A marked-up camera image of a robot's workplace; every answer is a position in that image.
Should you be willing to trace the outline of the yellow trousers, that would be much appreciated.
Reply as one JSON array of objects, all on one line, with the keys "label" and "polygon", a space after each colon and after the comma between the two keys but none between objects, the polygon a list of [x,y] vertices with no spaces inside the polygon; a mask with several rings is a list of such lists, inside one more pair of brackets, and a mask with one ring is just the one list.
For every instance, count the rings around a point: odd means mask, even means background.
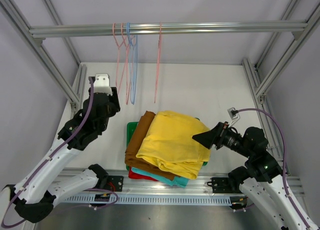
[{"label": "yellow trousers", "polygon": [[199,119],[173,111],[158,112],[136,157],[161,171],[194,180],[211,151],[193,139],[210,129]]}]

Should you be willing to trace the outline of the brown trousers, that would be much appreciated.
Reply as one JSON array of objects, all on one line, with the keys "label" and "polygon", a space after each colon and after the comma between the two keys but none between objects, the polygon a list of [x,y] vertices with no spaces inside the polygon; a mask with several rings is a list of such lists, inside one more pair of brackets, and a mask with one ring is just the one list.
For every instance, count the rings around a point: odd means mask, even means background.
[{"label": "brown trousers", "polygon": [[137,168],[139,170],[146,171],[150,174],[154,174],[160,177],[165,177],[172,181],[176,175],[164,172],[160,170],[158,167],[148,163],[147,161],[137,158],[136,155],[142,145],[144,138],[147,135],[147,132],[150,128],[150,125],[155,118],[155,113],[146,111],[144,115],[141,116],[135,131],[128,143],[128,146],[125,151],[125,164],[131,168]]}]

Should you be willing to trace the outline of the teal trousers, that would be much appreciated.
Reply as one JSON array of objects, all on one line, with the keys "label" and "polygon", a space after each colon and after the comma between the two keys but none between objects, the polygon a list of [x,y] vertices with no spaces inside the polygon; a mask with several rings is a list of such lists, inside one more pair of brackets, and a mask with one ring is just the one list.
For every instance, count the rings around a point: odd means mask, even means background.
[{"label": "teal trousers", "polygon": [[174,177],[173,180],[170,180],[170,179],[165,178],[163,176],[151,174],[149,172],[146,172],[146,171],[143,171],[143,170],[140,170],[137,168],[130,167],[129,169],[131,169],[134,173],[152,177],[152,178],[156,179],[158,182],[162,182],[162,183],[167,184],[169,186],[178,186],[181,188],[185,188],[189,182],[189,179],[184,178],[184,177]]}]

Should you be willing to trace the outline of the pink hanger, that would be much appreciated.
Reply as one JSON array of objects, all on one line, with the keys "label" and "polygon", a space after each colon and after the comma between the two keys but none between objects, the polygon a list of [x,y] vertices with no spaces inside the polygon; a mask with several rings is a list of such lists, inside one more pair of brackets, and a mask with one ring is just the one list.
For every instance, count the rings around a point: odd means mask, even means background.
[{"label": "pink hanger", "polygon": [[122,85],[122,77],[120,77],[120,71],[119,71],[119,66],[120,66],[120,56],[121,56],[121,47],[123,45],[126,44],[126,37],[124,37],[123,35],[122,37],[122,41],[119,42],[118,39],[116,38],[116,23],[113,23],[112,25],[112,35],[115,41],[115,44],[117,46],[117,59],[116,59],[116,69],[115,69],[115,86],[118,90],[118,92],[120,92],[121,89],[121,85]]},{"label": "pink hanger", "polygon": [[158,50],[157,50],[157,62],[156,62],[156,73],[155,73],[155,89],[154,89],[154,103],[156,103],[157,93],[158,93],[158,82],[160,73],[160,59],[162,52],[162,23],[159,23],[159,37],[158,37]]},{"label": "pink hanger", "polygon": [[122,40],[125,46],[125,62],[123,67],[123,73],[125,73],[125,104],[128,105],[131,91],[131,74],[129,68],[129,56],[132,45],[132,38],[129,32],[130,25],[122,23],[120,26]]}]

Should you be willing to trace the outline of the red trousers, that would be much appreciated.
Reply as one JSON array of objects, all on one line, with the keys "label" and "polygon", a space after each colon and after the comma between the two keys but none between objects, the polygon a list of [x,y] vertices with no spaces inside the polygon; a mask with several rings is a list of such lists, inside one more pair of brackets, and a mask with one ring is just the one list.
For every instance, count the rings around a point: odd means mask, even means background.
[{"label": "red trousers", "polygon": [[141,174],[134,173],[131,169],[129,169],[128,177],[130,179],[135,179],[135,180],[149,180],[149,181],[157,182],[156,179],[154,179],[152,177],[149,177],[149,176],[144,176],[144,175],[141,175]]}]

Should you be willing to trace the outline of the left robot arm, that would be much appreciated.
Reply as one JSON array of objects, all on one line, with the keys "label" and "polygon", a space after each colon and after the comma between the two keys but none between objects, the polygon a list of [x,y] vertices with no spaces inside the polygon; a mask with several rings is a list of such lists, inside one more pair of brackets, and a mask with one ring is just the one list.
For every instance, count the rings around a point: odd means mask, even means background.
[{"label": "left robot arm", "polygon": [[106,190],[109,175],[99,164],[92,164],[69,180],[54,183],[64,167],[77,157],[91,142],[107,129],[109,118],[120,111],[116,87],[89,89],[89,98],[83,108],[65,123],[57,139],[36,167],[15,185],[5,186],[0,193],[0,219],[11,206],[22,218],[16,224],[1,226],[16,227],[24,221],[38,223],[65,199],[86,190]]}]

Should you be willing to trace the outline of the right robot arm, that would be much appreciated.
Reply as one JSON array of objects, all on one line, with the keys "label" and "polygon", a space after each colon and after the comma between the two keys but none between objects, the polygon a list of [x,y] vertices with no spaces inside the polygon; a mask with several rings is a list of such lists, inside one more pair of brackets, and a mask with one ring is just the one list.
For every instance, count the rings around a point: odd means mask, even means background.
[{"label": "right robot arm", "polygon": [[227,122],[192,137],[204,147],[227,147],[247,158],[228,174],[228,188],[241,192],[268,218],[277,230],[318,230],[289,187],[282,169],[267,151],[262,129],[249,127],[243,135]]}]

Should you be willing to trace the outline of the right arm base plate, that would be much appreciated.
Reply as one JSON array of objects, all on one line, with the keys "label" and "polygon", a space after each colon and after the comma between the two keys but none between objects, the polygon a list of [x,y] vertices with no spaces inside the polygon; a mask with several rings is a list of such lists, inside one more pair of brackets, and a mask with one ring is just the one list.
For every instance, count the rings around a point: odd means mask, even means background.
[{"label": "right arm base plate", "polygon": [[212,188],[212,192],[215,194],[238,194],[239,189],[234,185],[229,178],[212,177],[207,186]]}]

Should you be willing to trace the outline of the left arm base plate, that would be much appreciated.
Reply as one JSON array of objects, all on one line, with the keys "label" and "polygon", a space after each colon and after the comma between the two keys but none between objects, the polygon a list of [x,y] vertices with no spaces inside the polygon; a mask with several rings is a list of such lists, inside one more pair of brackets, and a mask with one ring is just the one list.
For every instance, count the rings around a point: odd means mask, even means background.
[{"label": "left arm base plate", "polygon": [[108,176],[106,185],[104,188],[113,192],[121,192],[124,186],[123,176]]}]

